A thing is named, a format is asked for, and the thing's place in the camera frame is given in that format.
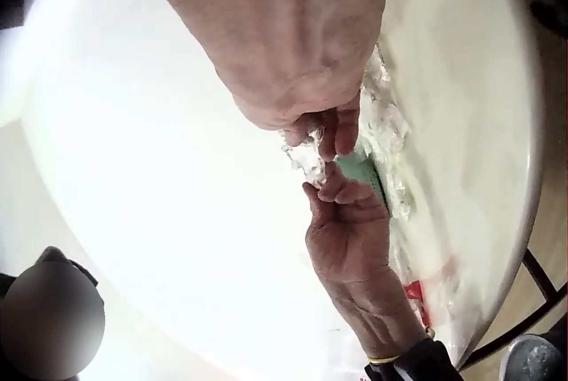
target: wrist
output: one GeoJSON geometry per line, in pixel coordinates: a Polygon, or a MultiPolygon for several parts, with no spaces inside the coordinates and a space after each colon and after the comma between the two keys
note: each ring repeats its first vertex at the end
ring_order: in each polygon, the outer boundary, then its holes
{"type": "Polygon", "coordinates": [[[342,285],[330,296],[369,358],[399,356],[427,337],[390,268],[377,281],[342,285]]]}

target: green packet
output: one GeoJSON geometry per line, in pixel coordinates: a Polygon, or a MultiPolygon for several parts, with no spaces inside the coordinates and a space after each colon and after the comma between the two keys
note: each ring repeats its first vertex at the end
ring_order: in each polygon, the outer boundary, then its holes
{"type": "Polygon", "coordinates": [[[351,180],[357,180],[370,185],[379,198],[383,200],[390,213],[389,204],[385,195],[385,188],[381,183],[381,178],[377,173],[375,164],[372,160],[359,152],[353,151],[347,156],[335,156],[337,166],[343,175],[351,180]]]}

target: plastic bag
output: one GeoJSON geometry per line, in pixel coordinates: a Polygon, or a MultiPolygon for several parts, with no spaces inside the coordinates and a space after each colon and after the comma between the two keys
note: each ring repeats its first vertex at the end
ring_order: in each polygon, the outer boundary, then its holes
{"type": "Polygon", "coordinates": [[[318,148],[323,137],[324,128],[312,125],[308,138],[299,146],[286,144],[284,132],[280,132],[284,144],[282,151],[290,158],[292,169],[302,170],[306,181],[320,189],[325,183],[325,161],[321,158],[318,148]]]}
{"type": "MultiPolygon", "coordinates": [[[[391,211],[390,265],[403,283],[406,297],[425,328],[433,328],[454,365],[463,357],[475,329],[477,303],[460,278],[457,261],[435,232],[428,241],[422,235],[406,235],[412,222],[414,196],[402,170],[404,143],[410,126],[397,103],[390,75],[375,47],[367,63],[361,84],[361,115],[357,147],[373,160],[379,174],[387,206],[391,211]],[[437,270],[420,276],[424,250],[435,256],[437,270]]],[[[283,146],[292,166],[302,169],[306,181],[316,187],[325,182],[323,159],[318,146],[323,129],[314,126],[308,140],[291,148],[283,146]]],[[[363,368],[367,357],[353,330],[335,322],[322,333],[327,359],[320,363],[321,379],[365,381],[363,368]]]]}

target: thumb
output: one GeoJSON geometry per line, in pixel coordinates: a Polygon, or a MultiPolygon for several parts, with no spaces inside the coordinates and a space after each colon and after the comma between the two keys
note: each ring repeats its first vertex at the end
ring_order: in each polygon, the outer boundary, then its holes
{"type": "Polygon", "coordinates": [[[308,134],[310,133],[310,127],[312,125],[310,114],[303,114],[298,118],[292,125],[284,128],[284,137],[286,138],[286,143],[292,147],[299,146],[306,140],[308,134]]]}
{"type": "Polygon", "coordinates": [[[326,223],[329,223],[333,219],[333,207],[335,203],[333,202],[323,202],[318,197],[318,189],[314,188],[309,183],[304,183],[302,185],[304,193],[310,201],[310,210],[312,212],[312,227],[321,227],[326,223]]]}

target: round table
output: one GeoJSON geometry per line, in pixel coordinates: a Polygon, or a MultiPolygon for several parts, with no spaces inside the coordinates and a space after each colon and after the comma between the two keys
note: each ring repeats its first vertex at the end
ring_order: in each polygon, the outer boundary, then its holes
{"type": "MultiPolygon", "coordinates": [[[[405,229],[424,236],[412,261],[428,276],[455,259],[451,288],[469,301],[454,312],[473,309],[440,321],[456,364],[503,303],[538,203],[527,25],[519,0],[387,0],[383,18],[410,124],[405,229]]],[[[117,290],[240,379],[327,370],[325,335],[341,320],[304,247],[302,180],[165,0],[35,0],[3,38],[0,119],[21,116],[55,204],[117,290]]],[[[451,302],[444,288],[437,299],[451,302]]]]}

